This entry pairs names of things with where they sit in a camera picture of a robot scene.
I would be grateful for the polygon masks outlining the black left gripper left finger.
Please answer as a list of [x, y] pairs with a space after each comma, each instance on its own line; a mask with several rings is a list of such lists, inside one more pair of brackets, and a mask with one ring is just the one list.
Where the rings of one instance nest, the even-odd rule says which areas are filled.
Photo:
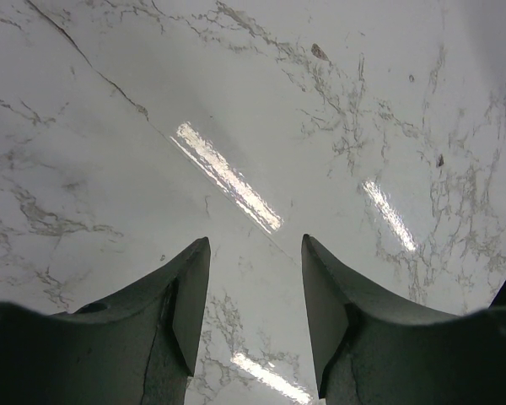
[[182, 404], [194, 375], [207, 238], [73, 313], [0, 302], [0, 404]]

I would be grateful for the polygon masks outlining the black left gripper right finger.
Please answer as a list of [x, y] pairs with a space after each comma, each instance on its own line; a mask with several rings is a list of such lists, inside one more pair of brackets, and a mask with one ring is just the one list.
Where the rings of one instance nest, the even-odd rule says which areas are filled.
[[318, 396], [328, 404], [506, 404], [506, 280], [454, 316], [402, 298], [302, 240]]

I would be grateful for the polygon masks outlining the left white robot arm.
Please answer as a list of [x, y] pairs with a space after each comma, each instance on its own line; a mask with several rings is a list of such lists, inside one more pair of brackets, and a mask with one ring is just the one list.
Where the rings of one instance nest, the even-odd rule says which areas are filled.
[[[210, 245], [68, 314], [0, 302], [0, 404], [182, 404], [207, 298]], [[319, 397], [329, 404], [506, 404], [506, 281], [453, 316], [302, 241]]]

